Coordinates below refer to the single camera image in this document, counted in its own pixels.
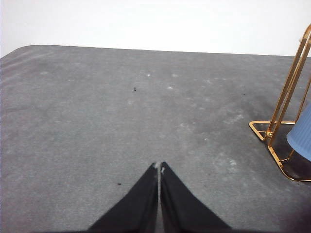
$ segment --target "blue lampshade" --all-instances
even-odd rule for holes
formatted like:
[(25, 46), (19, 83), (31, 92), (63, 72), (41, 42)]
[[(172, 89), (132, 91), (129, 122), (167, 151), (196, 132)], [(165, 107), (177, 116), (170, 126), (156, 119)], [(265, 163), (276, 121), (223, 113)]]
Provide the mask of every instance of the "blue lampshade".
[(287, 141), (295, 151), (311, 161), (311, 103), (287, 134)]

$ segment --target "gold metal frame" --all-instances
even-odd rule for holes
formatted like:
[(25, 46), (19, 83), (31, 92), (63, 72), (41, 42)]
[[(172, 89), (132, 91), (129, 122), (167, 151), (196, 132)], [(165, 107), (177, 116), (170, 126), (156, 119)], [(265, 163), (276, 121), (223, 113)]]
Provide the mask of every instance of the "gold metal frame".
[[(276, 164), (278, 165), (278, 167), (280, 168), (280, 170), (282, 171), (282, 173), (290, 180), (293, 181), (298, 181), (298, 182), (306, 182), (306, 181), (311, 181), (311, 178), (305, 179), (305, 178), (295, 178), (293, 176), (291, 176), (290, 174), (288, 174), (284, 169), (284, 162), (287, 162), (290, 160), (294, 150), (291, 151), (290, 155), (286, 158), (286, 159), (280, 159), (278, 157), (278, 155), (276, 154), (274, 148), (273, 148), (273, 142), (277, 136), (277, 132), (280, 128), (280, 125), (286, 124), (286, 125), (293, 125), (295, 124), (295, 122), (298, 120), (303, 104), (305, 102), (307, 93), (308, 93), (308, 89), (310, 87), (310, 83), (311, 83), (311, 76), (309, 78), (309, 81), (307, 83), (305, 92), (304, 92), (304, 97), (301, 101), (300, 107), (299, 107), (299, 111), (298, 114), (296, 116), (295, 121), (283, 121), (285, 112), (287, 110), (287, 107), (290, 103), (290, 100), (292, 98), (293, 92), (296, 88), (299, 76), (301, 74), (302, 68), (305, 64), (306, 58), (308, 56), (308, 53), (310, 51), (310, 47), (311, 47), (311, 24), (308, 26), (308, 28), (306, 29), (300, 45), (298, 47), (296, 56), (294, 58), (293, 64), (289, 70), (288, 76), (286, 78), (285, 84), (283, 86), (283, 90), (279, 96), (278, 102), (276, 104), (276, 108), (273, 112), (273, 115), (271, 117), (270, 121), (251, 121), (249, 123), (249, 127), (254, 131), (254, 133), (257, 135), (257, 137), (263, 141), (263, 142), (267, 142), (267, 147), (269, 152), (271, 153), (272, 157), (274, 158)], [(255, 125), (256, 124), (264, 124), (264, 125), (268, 125), (268, 128), (266, 131), (260, 131), (257, 130)]]

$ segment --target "metal stand base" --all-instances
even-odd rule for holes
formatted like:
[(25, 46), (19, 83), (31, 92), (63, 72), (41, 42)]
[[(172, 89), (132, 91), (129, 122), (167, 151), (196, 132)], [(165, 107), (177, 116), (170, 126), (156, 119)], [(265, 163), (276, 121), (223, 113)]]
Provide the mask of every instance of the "metal stand base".
[[(264, 142), (266, 141), (266, 138), (269, 138), (269, 135), (266, 131), (260, 131), (258, 130), (255, 125), (269, 125), (269, 121), (251, 121), (249, 123), (249, 127), (254, 131), (254, 133), (257, 135), (257, 137), (260, 139), (260, 141)], [(281, 124), (283, 125), (294, 125), (295, 121), (282, 121)], [(286, 176), (288, 179), (292, 181), (297, 181), (297, 182), (309, 182), (311, 179), (306, 179), (306, 178), (296, 178), (290, 175), (286, 170), (284, 170), (284, 164), (285, 162), (288, 162), (293, 154), (293, 151), (289, 155), (288, 158), (286, 159), (280, 159), (278, 155), (276, 154), (274, 148), (268, 143), (267, 148), (274, 158), (274, 161), (276, 162), (278, 168), (280, 168), (281, 172), (283, 173), (284, 176)]]

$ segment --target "wall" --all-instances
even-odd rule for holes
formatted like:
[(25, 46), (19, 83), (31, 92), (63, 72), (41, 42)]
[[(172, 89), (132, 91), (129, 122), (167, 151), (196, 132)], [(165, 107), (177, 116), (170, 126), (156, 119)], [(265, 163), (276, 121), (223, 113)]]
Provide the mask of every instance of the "wall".
[(2, 0), (1, 57), (26, 45), (293, 56), (311, 0)]

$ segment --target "gray carpet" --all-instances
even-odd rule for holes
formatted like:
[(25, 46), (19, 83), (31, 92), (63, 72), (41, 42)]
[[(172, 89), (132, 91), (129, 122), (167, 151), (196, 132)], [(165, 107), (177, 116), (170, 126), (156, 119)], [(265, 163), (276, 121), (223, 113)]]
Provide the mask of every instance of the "gray carpet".
[[(64, 46), (6, 55), (1, 232), (87, 229), (154, 161), (233, 228), (311, 231), (311, 184), (283, 176), (248, 127), (269, 120), (292, 59)], [(308, 59), (287, 119), (310, 73)]]

